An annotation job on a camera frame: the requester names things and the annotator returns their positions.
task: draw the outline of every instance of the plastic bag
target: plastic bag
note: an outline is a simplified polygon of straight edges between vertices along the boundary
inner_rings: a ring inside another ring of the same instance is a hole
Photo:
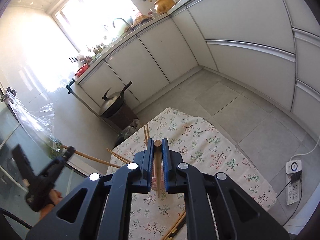
[[[123,138],[126,140],[131,135],[133,135],[137,130],[139,130],[141,127],[142,126],[141,126],[140,120],[133,119],[132,123],[122,131]]]
[[[47,104],[39,112],[28,112],[21,101],[11,92],[6,102],[11,106],[21,126],[51,158],[62,155],[62,143],[53,135],[53,104]]]

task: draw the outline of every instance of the kitchen counter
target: kitchen counter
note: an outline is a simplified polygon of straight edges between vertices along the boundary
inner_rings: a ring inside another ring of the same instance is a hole
[[[133,32],[129,33],[124,38],[116,40],[113,43],[112,47],[104,49],[102,54],[100,55],[100,57],[94,63],[92,63],[90,65],[90,67],[78,79],[76,79],[76,83],[79,84],[87,74],[89,74],[105,57],[107,57],[109,54],[111,54],[115,49],[117,49],[118,47],[123,45],[130,38],[132,38],[135,35],[137,35],[137,33],[143,31],[144,29],[146,29],[149,26],[155,24],[156,22],[162,20],[163,18],[166,18],[167,16],[168,16],[167,14],[162,14],[162,15],[158,16],[157,18],[155,18],[155,19],[145,23],[144,25],[140,26],[139,28],[137,28]]]
[[[180,0],[179,2],[177,2],[166,14],[162,14],[160,16],[158,16],[157,18],[147,22],[146,24],[140,26],[139,28],[137,28],[136,30],[134,30],[133,32],[129,33],[127,36],[125,36],[123,39],[118,39],[112,47],[110,48],[106,48],[104,49],[104,51],[102,52],[102,55],[78,78],[76,79],[76,83],[79,84],[81,83],[81,81],[103,60],[105,59],[109,54],[111,54],[114,50],[116,50],[118,47],[120,47],[121,45],[123,45],[124,43],[126,43],[130,38],[134,37],[135,35],[137,35],[138,33],[140,33],[141,31],[145,30],[146,28],[154,25],[155,23],[157,23],[158,21],[166,18],[166,17],[170,17],[173,13],[175,13],[176,11],[178,11],[179,9],[181,9],[185,4],[187,4],[188,2],[190,2],[192,0]]]

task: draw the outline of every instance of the floral tablecloth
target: floral tablecloth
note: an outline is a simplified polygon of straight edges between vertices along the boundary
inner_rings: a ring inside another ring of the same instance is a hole
[[[165,109],[149,123],[150,138],[167,137],[170,150],[180,152],[183,161],[201,172],[216,174],[222,171],[230,176],[265,210],[276,202],[276,193],[248,159],[213,125],[201,117],[192,117],[172,108]],[[133,160],[136,152],[146,149],[143,128],[113,149]],[[111,162],[125,165],[116,157]],[[108,173],[117,168],[109,167]],[[129,239],[159,240],[184,211],[183,194],[167,194],[164,190],[133,194]],[[186,226],[175,237],[187,239]]]

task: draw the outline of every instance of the window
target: window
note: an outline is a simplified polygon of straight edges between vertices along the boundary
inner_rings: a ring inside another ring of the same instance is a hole
[[[116,38],[115,18],[128,20],[140,14],[131,0],[68,0],[55,14],[69,40],[78,50],[86,50]]]

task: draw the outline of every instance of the wok handle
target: wok handle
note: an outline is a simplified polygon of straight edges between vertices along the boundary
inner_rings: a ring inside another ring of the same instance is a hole
[[[130,81],[121,91],[120,95],[123,95],[123,93],[127,90],[128,87],[130,87],[130,85],[132,84],[132,81]]]
[[[107,100],[107,93],[109,92],[109,90],[111,89],[111,87],[107,90],[107,92],[104,94],[104,96],[102,97],[103,100]]]

